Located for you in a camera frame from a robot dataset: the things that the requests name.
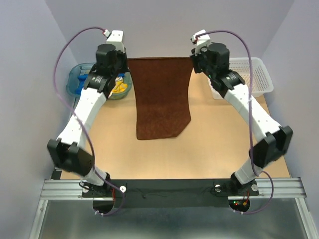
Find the brown towel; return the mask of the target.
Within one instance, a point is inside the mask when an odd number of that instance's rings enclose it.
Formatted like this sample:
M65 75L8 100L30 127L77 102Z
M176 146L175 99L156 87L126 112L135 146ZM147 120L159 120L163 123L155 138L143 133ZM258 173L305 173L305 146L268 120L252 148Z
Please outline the brown towel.
M191 121L188 57L128 60L136 98L138 140L175 138Z

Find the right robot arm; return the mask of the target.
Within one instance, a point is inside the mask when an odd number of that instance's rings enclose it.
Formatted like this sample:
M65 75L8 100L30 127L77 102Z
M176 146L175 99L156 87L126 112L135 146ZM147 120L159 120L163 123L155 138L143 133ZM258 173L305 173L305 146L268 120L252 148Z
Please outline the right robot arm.
M229 56L225 44L205 41L195 43L190 57L195 73L204 73L208 77L211 88L235 108L257 141L249 150L247 161L231 175L231 192L241 194L267 166L287 153L293 130L272 119L249 95L244 79L229 68Z

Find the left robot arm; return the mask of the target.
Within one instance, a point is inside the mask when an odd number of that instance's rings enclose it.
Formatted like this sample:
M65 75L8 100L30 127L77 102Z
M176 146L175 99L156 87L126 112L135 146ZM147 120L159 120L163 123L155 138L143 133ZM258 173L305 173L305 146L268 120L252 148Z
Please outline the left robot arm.
M95 153L87 152L85 144L92 144L88 132L100 108L111 95L117 76L128 71L123 44L99 45L96 63L84 81L77 106L71 109L72 117L57 139L50 139L47 144L54 165L94 185L93 189L99 196L110 193L110 174L95 165Z

